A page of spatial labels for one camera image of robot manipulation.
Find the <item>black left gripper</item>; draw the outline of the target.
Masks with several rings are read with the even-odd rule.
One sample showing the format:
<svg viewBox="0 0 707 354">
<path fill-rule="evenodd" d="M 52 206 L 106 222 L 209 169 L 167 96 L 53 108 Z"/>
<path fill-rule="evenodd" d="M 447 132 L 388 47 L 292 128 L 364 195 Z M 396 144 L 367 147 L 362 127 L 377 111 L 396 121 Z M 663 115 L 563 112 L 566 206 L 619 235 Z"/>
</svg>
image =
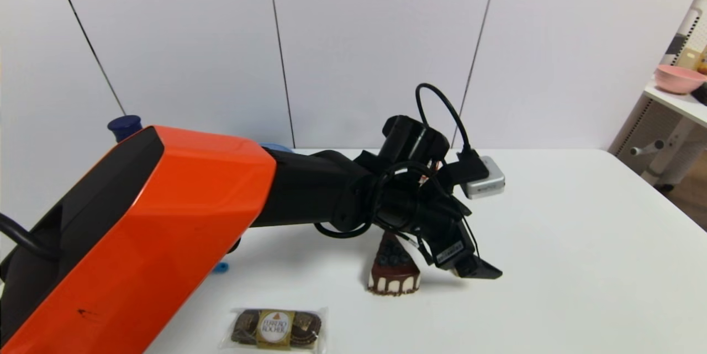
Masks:
<svg viewBox="0 0 707 354">
<path fill-rule="evenodd" d="M 481 259 L 469 231 L 469 208 L 446 197 L 419 205 L 414 216 L 414 235 L 429 265 L 454 271 L 464 279 L 498 279 L 503 272 Z"/>
</svg>

